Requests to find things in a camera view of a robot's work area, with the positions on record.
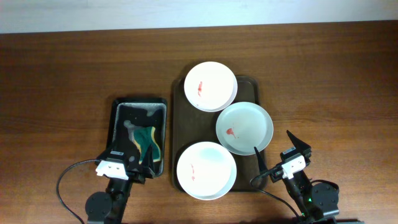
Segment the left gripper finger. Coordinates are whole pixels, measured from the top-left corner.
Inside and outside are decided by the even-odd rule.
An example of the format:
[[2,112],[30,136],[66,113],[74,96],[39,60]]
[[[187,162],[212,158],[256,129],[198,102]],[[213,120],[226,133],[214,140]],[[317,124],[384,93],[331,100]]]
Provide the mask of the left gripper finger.
[[145,153],[145,156],[143,158],[143,161],[141,163],[143,169],[145,169],[147,172],[153,172],[154,171],[154,160],[153,160],[153,155],[152,155],[153,148],[150,145]]
[[126,129],[115,129],[108,149],[110,151],[123,152],[124,154],[130,150],[130,140]]

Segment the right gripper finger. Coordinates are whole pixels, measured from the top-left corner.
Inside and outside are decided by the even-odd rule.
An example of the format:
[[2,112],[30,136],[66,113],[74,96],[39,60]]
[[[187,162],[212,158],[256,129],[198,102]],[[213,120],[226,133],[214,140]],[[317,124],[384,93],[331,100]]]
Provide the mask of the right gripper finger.
[[254,151],[255,151],[256,157],[257,157],[259,174],[262,175],[262,174],[266,173],[268,171],[268,169],[267,169],[266,164],[265,164],[264,160],[262,159],[259,151],[257,150],[257,147],[254,147]]
[[311,151],[311,146],[308,145],[307,143],[303,142],[299,138],[297,138],[295,135],[293,135],[289,130],[287,130],[287,135],[289,139],[292,141],[292,144],[298,150],[298,152],[310,152]]

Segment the green and yellow sponge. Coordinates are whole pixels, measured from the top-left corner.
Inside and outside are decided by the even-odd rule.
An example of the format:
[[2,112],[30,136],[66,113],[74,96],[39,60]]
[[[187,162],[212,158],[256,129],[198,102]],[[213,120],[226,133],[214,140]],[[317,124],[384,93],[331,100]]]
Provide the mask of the green and yellow sponge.
[[133,131],[133,143],[141,154],[139,159],[140,164],[144,161],[145,154],[150,146],[152,147],[153,161],[159,162],[161,160],[161,151],[155,140],[155,131],[156,128],[153,126]]

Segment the pale green plate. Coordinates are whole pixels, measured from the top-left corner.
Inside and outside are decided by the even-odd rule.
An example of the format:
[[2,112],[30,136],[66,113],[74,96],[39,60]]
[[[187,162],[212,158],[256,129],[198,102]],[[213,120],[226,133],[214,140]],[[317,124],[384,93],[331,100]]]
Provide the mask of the pale green plate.
[[238,102],[225,108],[216,121],[216,136],[233,154],[250,156],[265,149],[274,133],[268,112],[250,102]]

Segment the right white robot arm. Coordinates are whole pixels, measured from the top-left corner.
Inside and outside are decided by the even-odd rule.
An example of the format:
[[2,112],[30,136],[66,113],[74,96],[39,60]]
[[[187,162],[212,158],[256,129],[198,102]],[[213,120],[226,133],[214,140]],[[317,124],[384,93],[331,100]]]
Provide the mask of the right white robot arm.
[[327,180],[310,180],[304,168],[310,165],[311,146],[290,131],[287,131],[287,135],[293,147],[280,153],[281,162],[273,168],[266,167],[259,151],[256,147],[254,148],[259,175],[250,180],[251,187],[292,208],[285,200],[259,187],[262,179],[270,178],[273,183],[281,180],[300,210],[293,211],[297,223],[336,223],[335,217],[340,213],[338,209],[339,186]]

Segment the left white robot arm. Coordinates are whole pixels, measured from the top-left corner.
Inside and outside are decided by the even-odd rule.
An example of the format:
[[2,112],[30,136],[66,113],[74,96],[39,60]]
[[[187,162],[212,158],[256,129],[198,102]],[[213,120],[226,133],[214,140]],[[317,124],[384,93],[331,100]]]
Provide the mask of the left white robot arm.
[[122,146],[117,140],[96,159],[96,174],[109,179],[104,192],[92,194],[86,201],[88,223],[121,223],[133,184],[144,184],[157,177],[156,163],[162,153],[155,140],[155,127],[132,129]]

